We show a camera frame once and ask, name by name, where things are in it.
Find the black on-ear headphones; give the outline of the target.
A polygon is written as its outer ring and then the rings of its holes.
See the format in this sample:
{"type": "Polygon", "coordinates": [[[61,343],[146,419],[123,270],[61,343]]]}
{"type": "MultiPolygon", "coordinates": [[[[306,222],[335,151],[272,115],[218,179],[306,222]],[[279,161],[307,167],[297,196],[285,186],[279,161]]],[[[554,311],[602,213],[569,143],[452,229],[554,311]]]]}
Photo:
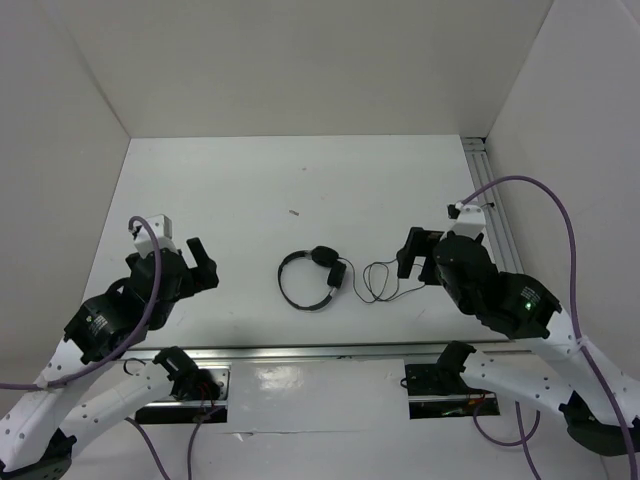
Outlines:
{"type": "Polygon", "coordinates": [[[316,246],[284,257],[277,269],[277,283],[291,308],[316,313],[333,301],[345,275],[346,263],[339,253],[327,246],[316,246]]]}

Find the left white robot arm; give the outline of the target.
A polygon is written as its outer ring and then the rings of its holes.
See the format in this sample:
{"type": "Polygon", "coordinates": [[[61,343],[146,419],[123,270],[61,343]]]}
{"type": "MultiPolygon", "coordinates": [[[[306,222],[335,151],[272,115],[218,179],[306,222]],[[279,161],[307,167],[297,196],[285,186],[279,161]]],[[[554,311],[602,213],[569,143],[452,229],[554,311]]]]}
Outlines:
{"type": "Polygon", "coordinates": [[[186,265],[173,242],[136,240],[130,274],[86,300],[64,329],[35,383],[1,419],[1,476],[59,479],[96,438],[147,404],[171,398],[212,404],[220,387],[181,348],[161,349],[124,381],[86,399],[85,393],[125,352],[164,326],[174,305],[217,287],[216,264],[199,239],[187,242],[196,265],[186,265]]]}

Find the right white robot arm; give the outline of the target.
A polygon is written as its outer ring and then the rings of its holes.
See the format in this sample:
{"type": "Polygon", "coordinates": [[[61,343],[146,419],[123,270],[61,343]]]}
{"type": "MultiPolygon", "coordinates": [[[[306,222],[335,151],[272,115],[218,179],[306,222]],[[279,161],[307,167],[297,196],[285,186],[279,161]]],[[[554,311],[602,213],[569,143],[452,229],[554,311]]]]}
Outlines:
{"type": "Polygon", "coordinates": [[[397,252],[398,275],[407,278],[424,258],[419,276],[441,286],[465,315],[533,352],[553,377],[518,370],[479,349],[450,342],[418,382],[447,393],[489,390],[562,416],[569,436],[601,456],[639,450],[639,383],[573,330],[571,317],[538,280],[503,272],[483,237],[413,227],[397,252]]]}

